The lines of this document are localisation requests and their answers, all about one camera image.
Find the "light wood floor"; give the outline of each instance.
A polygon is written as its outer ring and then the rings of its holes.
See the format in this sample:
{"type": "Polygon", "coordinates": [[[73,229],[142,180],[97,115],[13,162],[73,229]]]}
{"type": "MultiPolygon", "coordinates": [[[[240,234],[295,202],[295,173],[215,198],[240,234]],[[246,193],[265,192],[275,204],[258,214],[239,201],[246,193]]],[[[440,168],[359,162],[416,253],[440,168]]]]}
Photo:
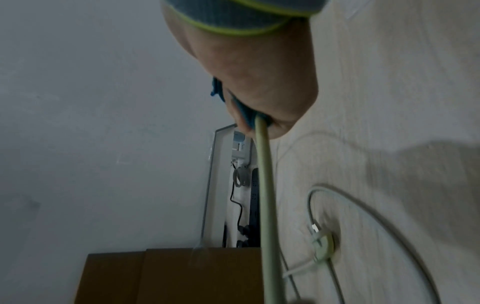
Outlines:
{"type": "MultiPolygon", "coordinates": [[[[402,232],[443,303],[478,303],[480,3],[378,0],[353,16],[345,9],[362,2],[335,0],[312,20],[319,98],[272,142],[282,250],[289,266],[311,258],[305,198],[328,183],[402,232]]],[[[326,196],[313,204],[339,235],[333,264],[348,304],[430,302],[388,236],[326,196]]],[[[295,281],[302,297],[338,303],[326,267],[295,281]]]]}

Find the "skin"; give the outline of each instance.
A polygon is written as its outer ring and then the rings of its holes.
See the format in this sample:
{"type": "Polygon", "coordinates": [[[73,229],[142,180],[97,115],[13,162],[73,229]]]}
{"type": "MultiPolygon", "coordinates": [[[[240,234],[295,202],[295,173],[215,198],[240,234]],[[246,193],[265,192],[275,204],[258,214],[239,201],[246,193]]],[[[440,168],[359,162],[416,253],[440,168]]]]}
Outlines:
{"type": "Polygon", "coordinates": [[[223,82],[226,108],[238,128],[254,138],[231,100],[232,92],[252,109],[268,114],[271,139],[287,133],[317,99],[318,84],[310,23],[293,19],[273,33],[233,37],[207,32],[162,5],[178,43],[223,82]]]}

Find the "white wall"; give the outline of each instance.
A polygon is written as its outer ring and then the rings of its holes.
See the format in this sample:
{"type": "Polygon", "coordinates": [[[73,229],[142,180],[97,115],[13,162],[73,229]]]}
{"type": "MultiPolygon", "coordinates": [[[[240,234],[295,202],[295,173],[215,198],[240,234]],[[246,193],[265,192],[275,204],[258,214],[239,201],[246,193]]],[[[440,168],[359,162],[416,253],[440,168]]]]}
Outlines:
{"type": "Polygon", "coordinates": [[[210,85],[159,1],[0,2],[1,303],[72,302],[90,252],[196,245],[232,123],[210,85]]]}

